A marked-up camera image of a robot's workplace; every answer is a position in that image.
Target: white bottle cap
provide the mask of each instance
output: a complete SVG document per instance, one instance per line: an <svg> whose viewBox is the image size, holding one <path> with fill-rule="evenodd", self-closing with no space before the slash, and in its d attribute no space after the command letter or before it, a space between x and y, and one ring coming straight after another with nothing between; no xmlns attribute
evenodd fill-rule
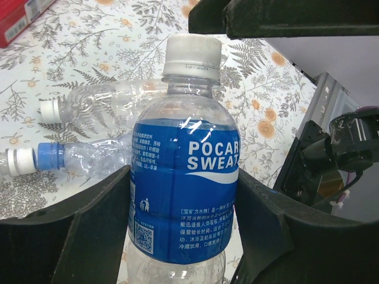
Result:
<svg viewBox="0 0 379 284"><path fill-rule="evenodd" d="M59 115L59 105L57 99L51 101L42 101L40 103L42 121L44 123L62 123Z"/></svg>
<svg viewBox="0 0 379 284"><path fill-rule="evenodd" d="M220 80L221 41L200 34L174 34L167 40L163 75Z"/></svg>
<svg viewBox="0 0 379 284"><path fill-rule="evenodd" d="M11 176L36 172L35 161L33 148L8 149L8 167Z"/></svg>

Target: empty bottle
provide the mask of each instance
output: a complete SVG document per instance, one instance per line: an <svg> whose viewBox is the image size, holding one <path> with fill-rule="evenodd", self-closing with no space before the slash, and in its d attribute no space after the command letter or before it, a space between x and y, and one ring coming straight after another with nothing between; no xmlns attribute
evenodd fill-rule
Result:
<svg viewBox="0 0 379 284"><path fill-rule="evenodd" d="M122 80L75 88L67 98L42 101L44 123L71 122L82 130L103 134L133 128L140 113L167 91L161 80Z"/></svg>
<svg viewBox="0 0 379 284"><path fill-rule="evenodd" d="M27 175L36 171L33 148L6 149L0 152L0 177Z"/></svg>
<svg viewBox="0 0 379 284"><path fill-rule="evenodd" d="M95 179L103 179L130 164L131 133L90 143L40 143L38 169L66 168Z"/></svg>
<svg viewBox="0 0 379 284"><path fill-rule="evenodd" d="M221 42L168 38L165 96L133 130L129 284L219 284L232 232L239 132L212 97Z"/></svg>

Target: table surface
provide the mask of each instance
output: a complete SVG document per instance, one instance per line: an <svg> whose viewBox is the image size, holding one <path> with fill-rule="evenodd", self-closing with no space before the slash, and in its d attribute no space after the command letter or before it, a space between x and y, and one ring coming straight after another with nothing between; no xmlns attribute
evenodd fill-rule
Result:
<svg viewBox="0 0 379 284"><path fill-rule="evenodd" d="M94 139L68 124L41 124L39 100L67 95L81 83L160 78L166 39L188 32L188 13L196 3L57 0L13 44L0 50L1 150ZM215 99L239 126L240 166L272 187L315 86L263 39L217 38L223 43L222 88ZM108 136L120 133L115 130ZM0 218L23 217L98 181L66 169L3 178ZM230 282L242 255L236 219L233 228L224 284ZM118 284L127 283L126 260L124 251Z"/></svg>

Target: black cable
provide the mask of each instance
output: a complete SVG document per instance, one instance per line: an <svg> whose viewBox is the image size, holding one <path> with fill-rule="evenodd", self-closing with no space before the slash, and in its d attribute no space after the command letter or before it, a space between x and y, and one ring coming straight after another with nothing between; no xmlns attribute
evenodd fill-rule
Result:
<svg viewBox="0 0 379 284"><path fill-rule="evenodd" d="M330 201L337 201L340 197L341 197L341 194L349 189L350 187L352 187L354 184L357 183L357 181L359 181L359 179L362 177L363 175L363 171L360 171L360 172L355 172L356 174L356 177L352 180L351 183L349 183L348 185L344 186L342 189L340 189L339 191L337 191L335 194L333 194L332 196L328 197L328 198L325 198L324 200L320 201L319 203L315 204L312 206L312 208L314 209L321 209L321 207L325 206L326 204L329 204Z"/></svg>

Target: bottle bottom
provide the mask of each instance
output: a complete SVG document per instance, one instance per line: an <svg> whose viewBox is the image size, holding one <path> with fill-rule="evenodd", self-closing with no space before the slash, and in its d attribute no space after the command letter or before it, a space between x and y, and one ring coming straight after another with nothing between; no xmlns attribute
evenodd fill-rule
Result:
<svg viewBox="0 0 379 284"><path fill-rule="evenodd" d="M204 262L172 264L152 259L130 241L127 269L129 284L223 284L225 252Z"/></svg>

